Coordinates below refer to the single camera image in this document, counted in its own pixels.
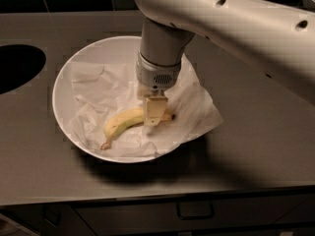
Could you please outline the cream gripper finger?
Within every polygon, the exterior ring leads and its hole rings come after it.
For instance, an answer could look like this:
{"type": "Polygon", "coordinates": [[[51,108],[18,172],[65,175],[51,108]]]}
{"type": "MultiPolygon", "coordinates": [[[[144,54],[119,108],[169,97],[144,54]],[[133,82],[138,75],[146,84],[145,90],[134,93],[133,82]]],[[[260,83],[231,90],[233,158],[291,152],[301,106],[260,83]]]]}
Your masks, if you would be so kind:
{"type": "Polygon", "coordinates": [[[143,98],[150,96],[152,91],[149,87],[143,85],[142,83],[138,83],[137,85],[137,98],[142,100],[143,98]]]}
{"type": "Polygon", "coordinates": [[[156,126],[162,119],[168,99],[165,96],[148,96],[144,100],[144,123],[156,126]]]}

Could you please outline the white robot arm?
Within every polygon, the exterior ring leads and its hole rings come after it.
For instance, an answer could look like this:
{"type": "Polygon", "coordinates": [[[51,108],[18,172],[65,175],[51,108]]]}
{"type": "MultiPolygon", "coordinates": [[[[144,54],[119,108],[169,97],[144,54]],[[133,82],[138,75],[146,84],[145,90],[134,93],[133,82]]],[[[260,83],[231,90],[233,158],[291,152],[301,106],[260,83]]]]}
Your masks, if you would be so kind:
{"type": "Polygon", "coordinates": [[[138,96],[172,88],[185,46],[198,34],[315,102],[315,13],[265,0],[135,0],[146,16],[138,96]]]}

